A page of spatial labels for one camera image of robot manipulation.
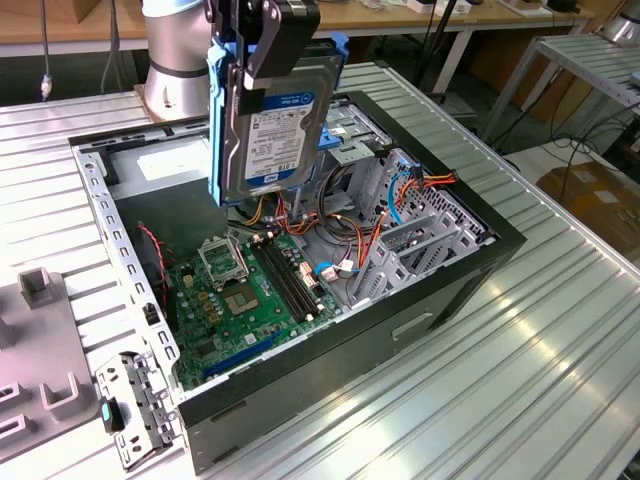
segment ram slot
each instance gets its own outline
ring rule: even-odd
[[[307,313],[315,315],[318,313],[318,306],[316,302],[313,300],[311,295],[307,290],[307,287],[302,283],[296,274],[291,270],[291,266],[286,261],[282,252],[276,247],[274,244],[268,244],[265,247],[265,252],[271,259],[273,263],[278,268],[278,271],[281,272],[281,275],[285,277],[286,283],[293,290],[294,295],[297,297],[298,301],[305,306]]]
[[[252,251],[253,255],[256,257],[256,260],[258,260],[258,263],[260,263],[260,266],[264,270],[264,273],[267,275],[267,278],[271,281],[273,286],[278,291],[278,294],[287,304],[289,312],[291,313],[291,315],[293,315],[293,318],[298,323],[303,322],[305,317],[307,316],[304,312],[305,309],[303,304],[299,304],[296,297],[287,288],[282,277],[280,276],[280,273],[278,272],[277,267],[273,265],[271,260],[267,257],[263,246],[256,245],[252,248]]]

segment red cable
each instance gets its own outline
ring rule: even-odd
[[[155,237],[155,235],[153,235],[153,233],[151,233],[151,230],[149,230],[147,227],[145,227],[143,225],[138,225],[138,228],[149,236],[149,238],[153,242],[153,246],[155,247],[156,252],[158,253],[158,258],[160,258],[160,277],[162,279],[162,303],[163,303],[163,305],[162,305],[163,312],[162,313],[166,315],[164,310],[166,310],[166,308],[167,308],[167,295],[168,295],[169,292],[167,291],[167,277],[166,277],[166,274],[165,274],[164,258],[162,256],[162,250],[160,249],[160,242]]]

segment motherboard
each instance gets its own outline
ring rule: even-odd
[[[342,313],[287,234],[232,238],[206,242],[167,270],[177,304],[177,375],[187,390]]]

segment green circuit board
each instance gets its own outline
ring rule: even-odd
[[[303,260],[292,239],[288,235],[280,235],[274,239],[274,244],[294,258],[291,269],[301,278],[297,265],[298,260]],[[320,293],[308,289],[310,296],[317,299],[324,310],[312,321],[296,322],[253,255],[250,245],[241,245],[240,251],[249,270],[247,281],[225,284],[220,292],[214,290],[198,255],[167,271],[174,285],[177,303],[179,328],[173,332],[180,349],[177,374],[186,390],[206,381],[203,373],[208,367],[267,341],[272,341],[271,348],[281,345],[341,313],[326,289]],[[209,256],[207,261],[217,263]],[[227,261],[226,258],[220,259],[220,263],[226,264]],[[191,274],[193,284],[184,281],[185,272]]]

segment hard drive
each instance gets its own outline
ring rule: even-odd
[[[315,44],[290,75],[272,79],[261,112],[238,115],[227,105],[224,153],[213,159],[218,188],[212,193],[218,205],[294,188],[311,177],[343,62],[331,42]],[[231,98],[234,88],[228,92]]]

